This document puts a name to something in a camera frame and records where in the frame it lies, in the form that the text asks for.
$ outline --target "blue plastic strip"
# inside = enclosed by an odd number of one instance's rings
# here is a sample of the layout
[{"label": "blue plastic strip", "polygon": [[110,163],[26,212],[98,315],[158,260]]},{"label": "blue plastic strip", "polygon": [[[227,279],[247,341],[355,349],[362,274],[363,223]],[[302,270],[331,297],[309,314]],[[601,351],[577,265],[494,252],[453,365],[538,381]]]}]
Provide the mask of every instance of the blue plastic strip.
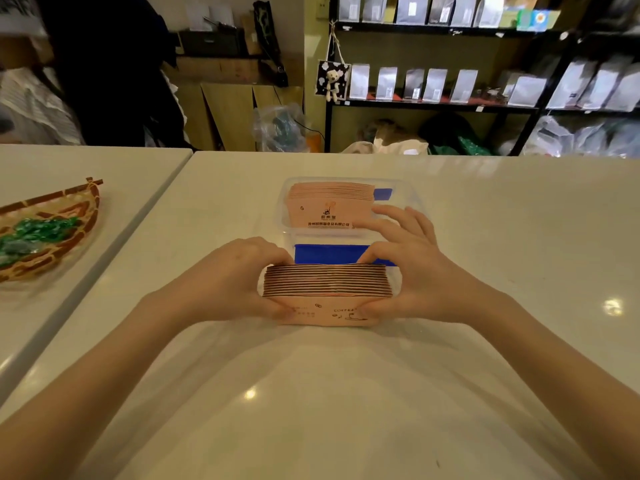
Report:
[{"label": "blue plastic strip", "polygon": [[[354,244],[296,244],[296,264],[353,264],[368,246]],[[395,266],[391,261],[377,259],[375,264]]]},{"label": "blue plastic strip", "polygon": [[373,189],[373,200],[389,200],[391,192],[393,189]]}]

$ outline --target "wall outlet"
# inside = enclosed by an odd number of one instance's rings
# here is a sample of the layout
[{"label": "wall outlet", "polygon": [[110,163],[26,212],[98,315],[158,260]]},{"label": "wall outlet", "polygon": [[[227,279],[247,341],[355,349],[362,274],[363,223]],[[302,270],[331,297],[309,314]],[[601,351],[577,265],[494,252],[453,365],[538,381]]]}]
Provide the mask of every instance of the wall outlet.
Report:
[{"label": "wall outlet", "polygon": [[316,19],[329,20],[329,0],[318,0],[316,5]]}]

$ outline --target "white table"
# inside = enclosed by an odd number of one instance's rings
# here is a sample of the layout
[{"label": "white table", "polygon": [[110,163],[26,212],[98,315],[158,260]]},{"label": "white table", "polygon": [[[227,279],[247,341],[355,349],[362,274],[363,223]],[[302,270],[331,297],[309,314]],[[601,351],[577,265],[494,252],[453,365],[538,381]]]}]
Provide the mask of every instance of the white table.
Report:
[{"label": "white table", "polygon": [[[0,410],[0,420],[213,248],[261,234],[292,176],[401,178],[448,256],[640,390],[640,164],[615,159],[197,153]],[[622,314],[603,308],[622,304]],[[471,330],[243,320],[183,332],[82,479],[578,479],[595,468]]]},{"label": "white table", "polygon": [[0,285],[0,404],[189,160],[187,149],[0,145],[0,207],[103,179],[79,258],[28,283]]}]

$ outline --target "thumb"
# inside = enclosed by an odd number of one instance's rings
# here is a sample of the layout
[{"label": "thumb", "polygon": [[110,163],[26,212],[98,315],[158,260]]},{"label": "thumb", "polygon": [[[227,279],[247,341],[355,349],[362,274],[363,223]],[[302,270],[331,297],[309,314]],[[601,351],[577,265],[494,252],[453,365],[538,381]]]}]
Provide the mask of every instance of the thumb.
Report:
[{"label": "thumb", "polygon": [[288,306],[276,303],[268,298],[256,297],[251,302],[252,315],[256,317],[270,318],[272,320],[283,320],[293,314],[293,310]]},{"label": "thumb", "polygon": [[362,318],[388,320],[406,316],[403,311],[402,300],[398,298],[383,298],[359,306],[356,312]]}]

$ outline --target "forearm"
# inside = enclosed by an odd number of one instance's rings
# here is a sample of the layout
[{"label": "forearm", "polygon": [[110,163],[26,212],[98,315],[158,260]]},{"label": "forearm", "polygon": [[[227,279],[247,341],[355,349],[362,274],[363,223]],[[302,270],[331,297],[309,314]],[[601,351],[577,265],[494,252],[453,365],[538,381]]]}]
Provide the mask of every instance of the forearm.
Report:
[{"label": "forearm", "polygon": [[516,302],[509,301],[474,328],[606,474],[640,477],[640,396]]},{"label": "forearm", "polygon": [[0,425],[8,480],[67,478],[179,332],[145,298],[98,345]]}]

